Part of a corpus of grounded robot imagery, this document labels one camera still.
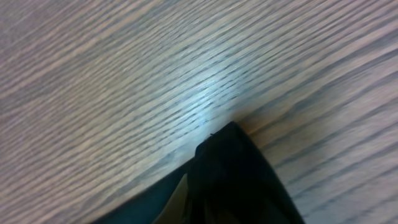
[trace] brown wood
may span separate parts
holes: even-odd
[[[86,223],[236,120],[307,223],[398,222],[398,1],[0,1],[0,223]]]

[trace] wooden floor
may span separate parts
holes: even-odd
[[[398,223],[398,1],[0,1],[0,223],[86,223],[235,120],[307,223]]]

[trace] striped wood pattern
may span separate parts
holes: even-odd
[[[85,223],[228,121],[308,223],[397,223],[398,1],[0,1],[0,223]]]

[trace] dark object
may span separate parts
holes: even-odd
[[[175,188],[187,195],[175,223],[303,223],[272,167],[234,122],[201,143],[188,164],[95,223],[152,223]],[[156,223],[170,223],[166,208]]]

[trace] wood grain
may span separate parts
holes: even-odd
[[[0,1],[0,223],[86,223],[236,120],[307,223],[398,223],[398,1]]]

